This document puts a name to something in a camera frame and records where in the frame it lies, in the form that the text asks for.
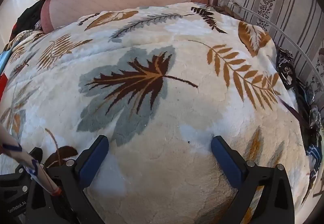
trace brown leaf pattern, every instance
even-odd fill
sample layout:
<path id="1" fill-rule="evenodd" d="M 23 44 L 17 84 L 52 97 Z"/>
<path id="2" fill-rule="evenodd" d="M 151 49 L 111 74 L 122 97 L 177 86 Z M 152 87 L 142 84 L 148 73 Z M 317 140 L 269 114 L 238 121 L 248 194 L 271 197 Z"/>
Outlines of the brown leaf pattern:
<path id="1" fill-rule="evenodd" d="M 10 63 L 14 62 L 15 60 L 19 59 L 22 54 L 25 52 L 25 47 L 21 46 L 17 48 L 10 57 Z"/>
<path id="2" fill-rule="evenodd" d="M 36 34 L 31 43 L 34 43 L 36 40 L 40 39 L 41 37 L 43 37 L 45 35 L 46 34 L 44 34 L 44 33 Z"/>
<path id="3" fill-rule="evenodd" d="M 270 75 L 270 77 L 265 77 L 264 74 L 258 75 L 257 70 L 250 70 L 251 65 L 244 64 L 246 62 L 245 59 L 236 58 L 239 55 L 239 52 L 232 52 L 233 48 L 224 48 L 224 46 L 226 46 L 225 44 L 210 47 L 200 41 L 189 41 L 197 42 L 208 47 L 207 63 L 211 64 L 212 60 L 214 59 L 215 72 L 217 76 L 219 76 L 221 70 L 222 60 L 223 77 L 227 88 L 230 86 L 230 71 L 233 72 L 234 85 L 242 101 L 244 101 L 244 88 L 247 98 L 250 100 L 255 109 L 257 108 L 256 102 L 259 102 L 260 106 L 265 109 L 263 104 L 265 102 L 272 110 L 270 102 L 277 102 L 275 95 L 273 94 L 273 87 L 278 81 L 278 73 L 275 73 L 273 76 Z"/>
<path id="4" fill-rule="evenodd" d="M 22 129 L 26 119 L 26 110 L 23 109 L 25 104 L 27 103 L 30 96 L 34 94 L 37 89 L 31 90 L 25 95 L 28 85 L 27 83 L 24 87 L 22 87 L 16 95 L 14 95 L 13 100 L 9 108 L 7 108 L 0 118 L 0 123 L 5 123 L 5 128 L 7 131 L 11 129 L 11 135 L 17 140 L 20 140 L 22 135 Z"/>
<path id="5" fill-rule="evenodd" d="M 105 97 L 105 100 L 114 98 L 108 107 L 106 114 L 114 104 L 126 97 L 129 93 L 131 93 L 131 96 L 128 103 L 130 103 L 131 99 L 137 95 L 133 109 L 137 104 L 136 113 L 138 114 L 145 96 L 151 92 L 150 105 L 152 109 L 153 103 L 162 89 L 163 78 L 178 80 L 197 88 L 198 86 L 190 81 L 166 75 L 172 54 L 166 58 L 165 55 L 166 52 L 158 56 L 154 55 L 151 61 L 147 60 L 147 67 L 141 65 L 137 61 L 137 58 L 135 58 L 134 61 L 128 62 L 129 66 L 131 66 L 135 71 L 121 70 L 121 74 L 112 72 L 110 76 L 101 73 L 99 78 L 94 78 L 93 81 L 87 85 L 92 85 L 90 90 L 97 86 L 106 88 L 109 86 L 119 85 L 119 87 Z"/>
<path id="6" fill-rule="evenodd" d="M 9 84 L 15 79 L 15 77 L 17 77 L 17 75 L 23 70 L 23 68 L 25 66 L 28 66 L 28 62 L 33 58 L 33 56 L 35 56 L 35 54 L 37 53 L 37 51 L 35 52 L 31 52 L 30 54 L 27 55 L 27 57 L 25 58 L 25 60 L 17 65 L 10 73 L 8 81 L 7 81 L 7 87 L 9 86 Z"/>
<path id="7" fill-rule="evenodd" d="M 239 22 L 239 38 L 241 42 L 254 57 L 258 54 L 260 48 L 267 45 L 271 39 L 267 32 L 264 32 L 261 27 L 247 24 L 245 22 Z"/>
<path id="8" fill-rule="evenodd" d="M 106 23 L 111 22 L 111 21 L 119 21 L 119 20 L 123 20 L 123 19 L 129 18 L 129 17 L 132 17 L 137 13 L 138 13 L 138 11 L 108 12 L 108 13 L 105 13 L 105 14 L 99 16 L 90 25 L 88 25 L 88 27 L 85 29 L 85 31 L 88 30 L 88 29 L 91 29 L 91 28 L 106 24 Z"/>
<path id="9" fill-rule="evenodd" d="M 46 168 L 49 167 L 55 167 L 59 166 L 59 155 L 60 154 L 60 159 L 61 163 L 64 163 L 64 159 L 70 158 L 73 156 L 78 155 L 77 150 L 74 147 L 71 146 L 62 146 L 60 147 L 55 153 L 52 153 L 45 161 L 44 166 Z"/>
<path id="10" fill-rule="evenodd" d="M 207 9 L 204 9 L 204 8 L 199 8 L 199 7 L 192 7 L 191 11 L 200 15 L 203 18 L 203 20 L 212 28 L 212 30 L 216 29 L 219 33 L 226 34 L 226 32 L 224 32 L 223 30 L 221 30 L 217 27 L 217 21 L 211 17 L 214 15 L 213 12 L 211 12 Z"/>
<path id="11" fill-rule="evenodd" d="M 242 157 L 245 160 L 253 160 L 257 165 L 260 165 L 260 160 L 263 151 L 264 137 L 262 136 L 261 128 L 258 126 L 253 133 L 252 138 L 250 139 L 244 154 Z M 283 155 L 283 151 L 285 150 L 285 141 L 282 141 L 275 149 L 272 157 L 268 160 L 267 167 L 275 167 Z M 259 202 L 260 196 L 262 194 L 264 186 L 258 186 L 256 193 L 252 199 L 249 209 L 247 210 L 246 215 L 243 218 L 243 223 L 249 223 L 251 217 L 254 213 L 254 210 Z"/>
<path id="12" fill-rule="evenodd" d="M 86 17 L 85 19 L 83 19 L 82 21 L 80 21 L 80 23 L 78 24 L 78 26 L 82 26 L 83 23 L 86 22 L 86 21 L 88 21 L 90 18 L 93 18 L 95 16 L 99 16 L 99 15 L 100 15 L 100 13 L 95 13 L 95 14 L 93 14 L 91 16 Z"/>
<path id="13" fill-rule="evenodd" d="M 49 69 L 54 62 L 62 58 L 65 54 L 71 54 L 72 49 L 91 41 L 91 39 L 88 39 L 74 43 L 70 40 L 70 37 L 70 34 L 66 34 L 58 38 L 56 41 L 50 41 L 52 44 L 43 51 L 39 58 L 37 69 Z"/>

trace blue gripper pad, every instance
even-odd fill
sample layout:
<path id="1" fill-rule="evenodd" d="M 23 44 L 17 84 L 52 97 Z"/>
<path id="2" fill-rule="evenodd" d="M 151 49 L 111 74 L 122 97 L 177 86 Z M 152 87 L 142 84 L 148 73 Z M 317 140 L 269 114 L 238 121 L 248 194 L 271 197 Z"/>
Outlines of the blue gripper pad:
<path id="1" fill-rule="evenodd" d="M 93 178 L 105 159 L 109 149 L 108 138 L 104 135 L 98 136 L 89 149 L 84 150 L 77 158 L 75 173 L 78 176 L 79 187 L 90 186 Z"/>
<path id="2" fill-rule="evenodd" d="M 244 172 L 242 171 L 244 168 L 240 167 L 240 163 L 245 163 L 245 160 L 236 150 L 232 150 L 221 136 L 213 138 L 212 153 L 230 185 L 234 188 L 240 188 L 244 182 Z"/>

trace screw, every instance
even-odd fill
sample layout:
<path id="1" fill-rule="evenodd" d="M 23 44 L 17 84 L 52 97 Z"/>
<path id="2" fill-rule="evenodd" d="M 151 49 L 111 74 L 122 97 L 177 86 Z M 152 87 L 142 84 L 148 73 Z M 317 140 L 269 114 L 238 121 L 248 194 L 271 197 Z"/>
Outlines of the screw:
<path id="1" fill-rule="evenodd" d="M 72 165 L 74 165 L 74 160 L 73 160 L 73 159 L 68 160 L 68 161 L 66 162 L 66 165 L 67 165 L 67 166 L 72 166 Z"/>
<path id="2" fill-rule="evenodd" d="M 278 169 L 281 170 L 281 171 L 284 170 L 284 168 L 285 168 L 282 164 L 277 164 L 277 167 L 278 167 Z"/>
<path id="3" fill-rule="evenodd" d="M 252 160 L 247 160 L 247 161 L 246 161 L 246 164 L 247 164 L 249 167 L 254 167 L 254 166 L 255 166 L 255 162 L 253 162 Z"/>

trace leaf-patterned blanket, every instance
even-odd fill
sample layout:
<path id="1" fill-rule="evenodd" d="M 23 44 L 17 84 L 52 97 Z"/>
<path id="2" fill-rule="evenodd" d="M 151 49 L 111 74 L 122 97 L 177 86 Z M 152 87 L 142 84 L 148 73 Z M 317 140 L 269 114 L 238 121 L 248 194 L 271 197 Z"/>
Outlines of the leaf-patterned blanket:
<path id="1" fill-rule="evenodd" d="M 106 135 L 86 190 L 106 223 L 219 219 L 235 190 L 210 151 L 214 135 L 259 165 L 284 164 L 297 211 L 309 165 L 298 121 L 277 103 L 294 104 L 275 57 L 260 27 L 200 4 L 101 12 L 13 53 L 0 121 L 26 150 L 42 148 L 46 167 Z"/>

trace floral striped fabric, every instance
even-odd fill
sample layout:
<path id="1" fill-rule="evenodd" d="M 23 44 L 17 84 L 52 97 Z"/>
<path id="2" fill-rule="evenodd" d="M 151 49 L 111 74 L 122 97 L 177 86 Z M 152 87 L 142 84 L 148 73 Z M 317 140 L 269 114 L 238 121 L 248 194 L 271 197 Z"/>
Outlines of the floral striped fabric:
<path id="1" fill-rule="evenodd" d="M 324 14 L 317 1 L 218 0 L 218 5 L 227 5 L 246 22 L 262 27 L 280 47 L 293 52 L 296 74 L 302 81 L 313 85 L 317 94 L 317 104 L 322 110 L 322 117 L 324 117 L 323 89 L 314 78 L 314 71 L 304 57 L 276 29 L 251 13 L 234 6 L 234 3 L 258 13 L 288 35 L 311 59 L 324 82 Z"/>

